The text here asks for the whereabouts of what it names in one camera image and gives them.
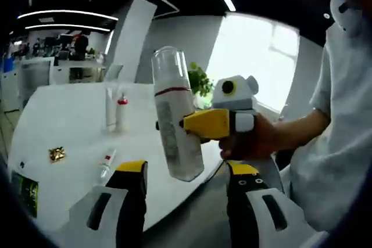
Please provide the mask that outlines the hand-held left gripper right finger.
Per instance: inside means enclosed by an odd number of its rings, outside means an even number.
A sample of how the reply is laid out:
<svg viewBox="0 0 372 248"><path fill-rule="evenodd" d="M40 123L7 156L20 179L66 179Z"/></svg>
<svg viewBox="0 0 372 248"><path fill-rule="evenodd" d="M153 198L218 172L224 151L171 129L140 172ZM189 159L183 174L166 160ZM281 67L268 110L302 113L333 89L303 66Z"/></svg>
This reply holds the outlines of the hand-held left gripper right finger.
<svg viewBox="0 0 372 248"><path fill-rule="evenodd" d="M313 236L303 210L279 189L269 188L257 168L226 163L232 247L301 247Z"/></svg>

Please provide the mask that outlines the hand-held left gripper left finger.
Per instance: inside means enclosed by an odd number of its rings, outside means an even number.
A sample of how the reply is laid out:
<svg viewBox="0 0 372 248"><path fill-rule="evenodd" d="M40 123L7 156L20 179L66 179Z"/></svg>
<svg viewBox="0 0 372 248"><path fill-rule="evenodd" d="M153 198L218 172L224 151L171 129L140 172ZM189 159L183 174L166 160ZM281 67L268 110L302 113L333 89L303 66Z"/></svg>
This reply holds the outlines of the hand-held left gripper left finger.
<svg viewBox="0 0 372 248"><path fill-rule="evenodd" d="M69 211L69 247L141 247L148 162L118 166L104 186L93 187Z"/></svg>

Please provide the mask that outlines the person's right hand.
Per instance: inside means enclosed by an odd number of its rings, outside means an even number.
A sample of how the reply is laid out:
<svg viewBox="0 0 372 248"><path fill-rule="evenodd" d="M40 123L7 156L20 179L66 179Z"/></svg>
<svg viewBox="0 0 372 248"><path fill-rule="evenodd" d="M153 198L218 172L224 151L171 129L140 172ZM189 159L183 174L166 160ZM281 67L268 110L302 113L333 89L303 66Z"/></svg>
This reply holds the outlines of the person's right hand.
<svg viewBox="0 0 372 248"><path fill-rule="evenodd" d="M267 159L280 147L280 133L274 124L261 114L248 132L236 132L219 140L220 156L224 160Z"/></svg>

